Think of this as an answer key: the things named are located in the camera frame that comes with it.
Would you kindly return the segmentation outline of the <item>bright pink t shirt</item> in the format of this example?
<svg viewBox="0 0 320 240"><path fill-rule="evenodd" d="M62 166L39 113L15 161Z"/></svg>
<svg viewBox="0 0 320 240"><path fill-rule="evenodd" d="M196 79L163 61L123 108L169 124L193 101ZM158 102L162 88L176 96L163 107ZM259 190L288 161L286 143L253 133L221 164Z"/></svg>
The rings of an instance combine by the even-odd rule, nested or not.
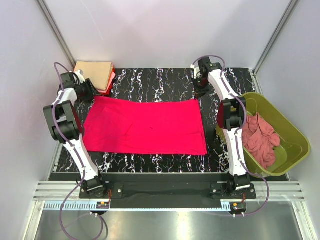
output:
<svg viewBox="0 0 320 240"><path fill-rule="evenodd" d="M97 96L84 123L90 152L122 154L207 154L200 104L133 102Z"/></svg>

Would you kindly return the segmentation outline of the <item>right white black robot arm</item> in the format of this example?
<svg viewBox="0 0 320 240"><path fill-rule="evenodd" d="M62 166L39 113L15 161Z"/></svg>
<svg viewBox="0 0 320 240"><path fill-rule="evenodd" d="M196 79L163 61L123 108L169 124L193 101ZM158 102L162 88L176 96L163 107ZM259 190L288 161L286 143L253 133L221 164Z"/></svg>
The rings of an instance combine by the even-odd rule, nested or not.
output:
<svg viewBox="0 0 320 240"><path fill-rule="evenodd" d="M231 87L224 71L225 61L212 63L210 58L219 56L205 55L191 64L195 97L200 98L212 85L220 100L217 125L225 137L228 150L229 168L225 193L230 197L245 198L250 193L251 179L245 164L242 144L242 129L246 124L246 99L240 97Z"/></svg>

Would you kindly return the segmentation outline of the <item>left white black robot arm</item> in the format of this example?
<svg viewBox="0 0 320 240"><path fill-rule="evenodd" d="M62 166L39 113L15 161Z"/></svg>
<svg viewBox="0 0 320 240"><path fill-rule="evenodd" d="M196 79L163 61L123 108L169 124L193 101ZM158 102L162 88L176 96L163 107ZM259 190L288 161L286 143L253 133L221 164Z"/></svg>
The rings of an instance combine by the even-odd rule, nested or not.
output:
<svg viewBox="0 0 320 240"><path fill-rule="evenodd" d="M84 129L75 110L75 102L91 101L99 93L82 70L60 75L56 100L43 108L49 132L72 156L80 172L81 193L85 198L102 198L108 187L98 167L93 163L83 141Z"/></svg>

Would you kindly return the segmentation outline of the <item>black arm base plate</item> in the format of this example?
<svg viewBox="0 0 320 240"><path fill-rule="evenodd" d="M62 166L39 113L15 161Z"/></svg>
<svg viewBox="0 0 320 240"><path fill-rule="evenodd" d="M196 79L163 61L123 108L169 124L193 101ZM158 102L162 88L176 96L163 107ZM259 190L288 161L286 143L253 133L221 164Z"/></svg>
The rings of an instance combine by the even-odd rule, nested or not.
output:
<svg viewBox="0 0 320 240"><path fill-rule="evenodd" d="M131 196L197 196L247 200L257 198L248 174L228 173L101 173L99 180L115 199Z"/></svg>

